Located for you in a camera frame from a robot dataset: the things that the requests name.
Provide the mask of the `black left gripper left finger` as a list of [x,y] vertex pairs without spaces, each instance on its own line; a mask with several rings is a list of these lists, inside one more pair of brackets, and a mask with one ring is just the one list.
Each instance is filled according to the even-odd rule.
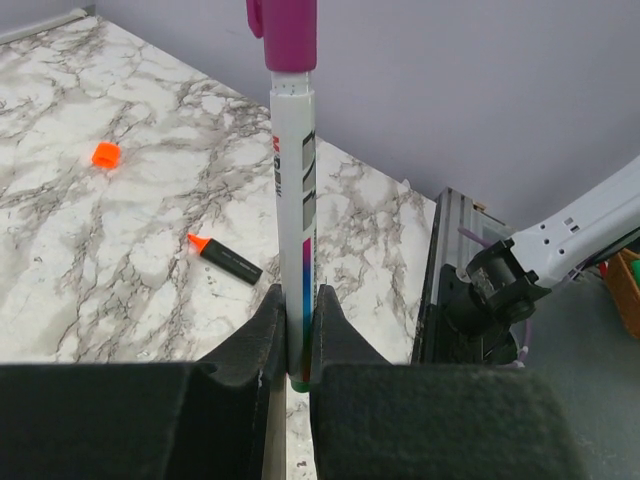
[[285,320],[271,286],[196,361],[9,364],[5,479],[282,479]]

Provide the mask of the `purple pen cap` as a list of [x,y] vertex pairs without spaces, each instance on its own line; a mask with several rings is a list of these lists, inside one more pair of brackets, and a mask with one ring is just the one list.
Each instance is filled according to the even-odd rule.
[[251,32],[263,41],[269,71],[305,73],[316,69],[316,0],[247,0],[246,11]]

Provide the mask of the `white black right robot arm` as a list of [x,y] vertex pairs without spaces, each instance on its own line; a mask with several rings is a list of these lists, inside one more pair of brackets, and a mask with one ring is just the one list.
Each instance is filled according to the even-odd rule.
[[454,331],[478,337],[529,318],[535,302],[569,273],[604,260],[639,237],[639,160],[554,215],[476,254],[470,285],[445,309]]

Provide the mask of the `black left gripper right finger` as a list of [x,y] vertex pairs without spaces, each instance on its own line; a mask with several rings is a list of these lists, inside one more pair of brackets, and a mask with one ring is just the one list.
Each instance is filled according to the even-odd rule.
[[310,423],[321,479],[583,479],[553,391],[523,369],[393,365],[335,290],[313,320]]

